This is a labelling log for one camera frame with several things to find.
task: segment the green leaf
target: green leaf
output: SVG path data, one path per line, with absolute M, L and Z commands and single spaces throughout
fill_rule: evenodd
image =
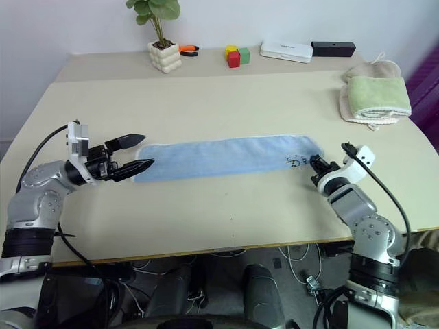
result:
M 145 25 L 149 21 L 150 18 L 152 18 L 152 15 L 145 15 L 145 16 L 139 15 L 136 17 L 136 22 L 139 25 Z
M 136 10 L 136 13 L 140 16 L 147 16 L 151 14 L 150 6 L 146 1 L 137 1 L 134 4 L 134 10 Z
M 126 2 L 126 6 L 128 7 L 128 9 L 131 9 L 134 6 L 134 4 L 136 3 L 136 1 L 138 1 L 138 0 L 128 0 Z
M 177 0 L 166 0 L 163 5 L 151 1 L 150 9 L 152 14 L 160 19 L 176 19 L 180 16 L 180 5 Z

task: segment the green towel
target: green towel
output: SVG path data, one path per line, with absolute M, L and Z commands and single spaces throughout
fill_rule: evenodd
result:
M 352 77 L 348 85 L 348 98 L 356 119 L 406 117 L 412 114 L 402 77 Z

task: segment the purple curtain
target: purple curtain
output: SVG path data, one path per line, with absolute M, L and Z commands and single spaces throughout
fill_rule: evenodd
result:
M 410 119 L 439 152 L 439 45 L 425 58 L 407 83 Z

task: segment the light blue cloth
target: light blue cloth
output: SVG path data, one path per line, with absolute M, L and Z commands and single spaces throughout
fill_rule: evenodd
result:
M 155 162 L 136 175 L 134 181 L 161 182 L 288 169 L 308 164 L 314 154 L 323 155 L 311 139 L 294 135 L 150 145 L 141 149 L 137 158 L 153 158 Z

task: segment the green block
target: green block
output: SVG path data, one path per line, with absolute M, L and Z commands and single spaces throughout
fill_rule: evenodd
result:
M 248 48 L 239 48 L 239 55 L 241 55 L 241 65 L 250 63 L 250 50 Z

